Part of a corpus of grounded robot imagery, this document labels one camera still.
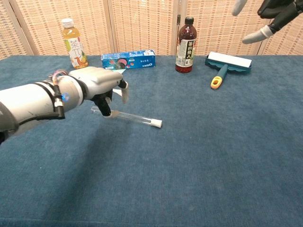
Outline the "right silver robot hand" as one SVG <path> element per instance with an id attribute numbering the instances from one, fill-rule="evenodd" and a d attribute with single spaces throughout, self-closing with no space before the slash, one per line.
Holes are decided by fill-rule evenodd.
<path id="1" fill-rule="evenodd" d="M 303 12 L 301 0 L 264 0 L 257 10 L 262 19 L 273 21 L 260 30 L 246 35 L 242 43 L 252 44 L 270 38 Z"/>

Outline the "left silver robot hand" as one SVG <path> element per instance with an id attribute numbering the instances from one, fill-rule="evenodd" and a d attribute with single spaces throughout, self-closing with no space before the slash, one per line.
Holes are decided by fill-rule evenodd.
<path id="1" fill-rule="evenodd" d="M 125 104 L 128 101 L 129 85 L 120 72 L 90 66 L 72 70 L 69 76 L 79 82 L 83 99 L 94 102 L 105 118 L 116 118 L 119 115 L 118 111 L 109 108 L 115 87 L 121 88 L 122 102 Z"/>

